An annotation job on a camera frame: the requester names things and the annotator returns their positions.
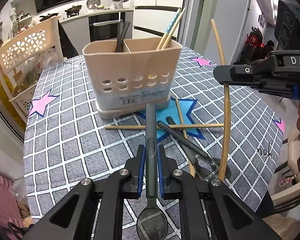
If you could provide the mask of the black spoon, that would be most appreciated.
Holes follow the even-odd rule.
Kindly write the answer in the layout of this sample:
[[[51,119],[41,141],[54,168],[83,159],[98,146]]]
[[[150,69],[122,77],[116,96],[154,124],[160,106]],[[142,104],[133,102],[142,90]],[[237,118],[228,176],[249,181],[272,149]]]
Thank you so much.
[[[146,104],[146,198],[147,205],[140,213],[136,229],[139,239],[165,239],[167,219],[157,206],[157,119],[156,104]]]

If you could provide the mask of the long bamboo chopstick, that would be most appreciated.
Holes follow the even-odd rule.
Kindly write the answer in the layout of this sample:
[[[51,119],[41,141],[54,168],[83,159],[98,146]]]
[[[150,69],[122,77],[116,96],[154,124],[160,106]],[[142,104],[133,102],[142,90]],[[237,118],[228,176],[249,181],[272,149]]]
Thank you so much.
[[[215,20],[213,18],[211,19],[211,26],[213,28],[213,32],[215,35],[221,65],[226,65],[223,46],[221,43],[221,39],[217,30]],[[223,133],[221,163],[218,171],[218,179],[221,181],[224,180],[225,173],[226,173],[229,145],[230,145],[230,128],[231,128],[231,103],[230,103],[229,84],[225,83],[223,86],[224,86],[224,133]]]

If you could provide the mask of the grey checkered star tablecloth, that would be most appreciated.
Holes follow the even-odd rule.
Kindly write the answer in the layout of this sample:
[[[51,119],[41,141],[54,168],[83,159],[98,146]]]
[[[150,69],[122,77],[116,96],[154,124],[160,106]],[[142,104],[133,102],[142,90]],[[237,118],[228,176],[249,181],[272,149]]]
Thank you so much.
[[[223,121],[223,87],[200,55],[181,51],[172,83],[172,100],[158,119],[217,124]],[[107,125],[141,125],[144,113],[103,120],[83,56],[42,72],[34,98],[54,96],[43,115],[27,121],[24,166],[27,200],[35,222],[40,220],[82,178],[103,179],[123,167],[144,142],[140,130],[107,130]],[[280,155],[283,121],[250,88],[230,87],[231,137],[225,180],[252,209],[261,203]]]

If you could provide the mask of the bamboo chopstick in holder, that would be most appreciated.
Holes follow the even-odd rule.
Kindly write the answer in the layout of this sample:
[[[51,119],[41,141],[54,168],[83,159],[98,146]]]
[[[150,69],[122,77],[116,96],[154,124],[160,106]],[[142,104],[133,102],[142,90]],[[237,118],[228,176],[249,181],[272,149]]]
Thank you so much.
[[[168,37],[166,38],[164,44],[162,45],[162,48],[161,48],[161,49],[167,48],[167,46],[168,46],[168,44],[169,44],[169,42],[170,42],[170,40],[171,40],[171,38],[172,38],[172,36],[173,36],[173,33],[175,32],[175,30],[176,30],[178,24],[180,23],[180,21],[181,21],[181,19],[182,19],[182,17],[183,17],[184,12],[185,12],[185,8],[179,13],[179,15],[178,15],[178,17],[177,17],[177,19],[176,19],[176,21],[175,21],[175,24],[173,25],[173,27],[172,27],[172,29],[171,29],[171,31],[170,31]]]

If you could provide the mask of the pink plastic stool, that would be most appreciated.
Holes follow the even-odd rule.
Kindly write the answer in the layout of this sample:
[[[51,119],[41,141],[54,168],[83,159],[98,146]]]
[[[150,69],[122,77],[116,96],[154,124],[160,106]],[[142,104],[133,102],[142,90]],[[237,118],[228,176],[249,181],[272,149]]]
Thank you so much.
[[[10,192],[12,183],[6,178],[0,176],[0,225],[8,228],[7,223],[11,222],[18,227],[23,226],[17,200]]]

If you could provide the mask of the blue patterned chopstick in holder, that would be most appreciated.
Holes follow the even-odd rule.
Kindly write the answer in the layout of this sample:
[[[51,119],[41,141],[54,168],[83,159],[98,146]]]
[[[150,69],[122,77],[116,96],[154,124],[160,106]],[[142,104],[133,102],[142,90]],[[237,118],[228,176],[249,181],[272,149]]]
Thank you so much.
[[[166,38],[168,37],[168,35],[169,35],[169,33],[170,33],[173,25],[175,24],[175,21],[176,21],[176,19],[177,19],[177,17],[178,17],[178,15],[179,15],[180,12],[181,12],[181,9],[179,8],[176,11],[175,15],[173,16],[173,18],[171,19],[171,21],[170,21],[170,23],[169,23],[169,25],[168,25],[168,27],[167,27],[164,35],[162,36],[162,38],[161,38],[161,40],[160,40],[160,42],[159,42],[159,44],[157,46],[157,50],[160,50],[162,48],[162,45],[164,44]]]

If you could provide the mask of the beige plastic utensil holder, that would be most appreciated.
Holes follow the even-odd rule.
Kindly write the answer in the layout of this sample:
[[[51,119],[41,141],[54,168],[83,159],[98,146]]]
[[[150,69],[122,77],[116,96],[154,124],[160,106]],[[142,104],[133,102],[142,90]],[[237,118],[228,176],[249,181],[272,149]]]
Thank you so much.
[[[158,109],[170,102],[170,88],[182,49],[171,40],[158,50],[160,38],[125,39],[116,52],[116,40],[94,41],[83,50],[96,107],[102,119],[143,111],[153,102]]]

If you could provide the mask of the white refrigerator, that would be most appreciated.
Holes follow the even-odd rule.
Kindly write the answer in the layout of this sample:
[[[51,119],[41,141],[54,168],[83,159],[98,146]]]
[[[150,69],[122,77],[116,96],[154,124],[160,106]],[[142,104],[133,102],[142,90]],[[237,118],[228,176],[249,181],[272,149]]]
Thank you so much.
[[[184,0],[134,0],[132,38],[162,37]]]

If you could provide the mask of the black built-in oven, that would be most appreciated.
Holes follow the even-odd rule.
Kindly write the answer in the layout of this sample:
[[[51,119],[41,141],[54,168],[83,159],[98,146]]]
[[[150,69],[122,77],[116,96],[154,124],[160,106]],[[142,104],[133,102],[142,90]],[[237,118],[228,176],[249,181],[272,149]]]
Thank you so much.
[[[88,17],[90,41],[117,38],[118,25],[125,22],[125,12],[111,12]]]

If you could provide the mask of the black wok on stove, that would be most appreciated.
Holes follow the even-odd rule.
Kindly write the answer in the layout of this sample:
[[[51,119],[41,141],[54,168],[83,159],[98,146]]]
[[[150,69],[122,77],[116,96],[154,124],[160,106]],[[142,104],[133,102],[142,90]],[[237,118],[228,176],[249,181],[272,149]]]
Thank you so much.
[[[72,6],[71,8],[65,10],[67,18],[79,15],[79,11],[82,9],[82,5]]]

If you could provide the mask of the beige flower-cutout storage rack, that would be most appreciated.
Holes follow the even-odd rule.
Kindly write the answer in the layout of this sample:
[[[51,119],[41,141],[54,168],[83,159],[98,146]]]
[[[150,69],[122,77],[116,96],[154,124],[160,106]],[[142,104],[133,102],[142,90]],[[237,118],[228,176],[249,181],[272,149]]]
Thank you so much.
[[[57,62],[64,61],[58,31],[59,18],[53,16],[26,29],[0,48],[0,82],[9,102],[23,121],[27,121],[36,85],[30,85],[20,93],[13,92],[12,85],[21,87],[18,81],[30,70],[29,66],[24,65],[26,61],[33,61],[37,56],[47,54],[51,48],[56,50]]]

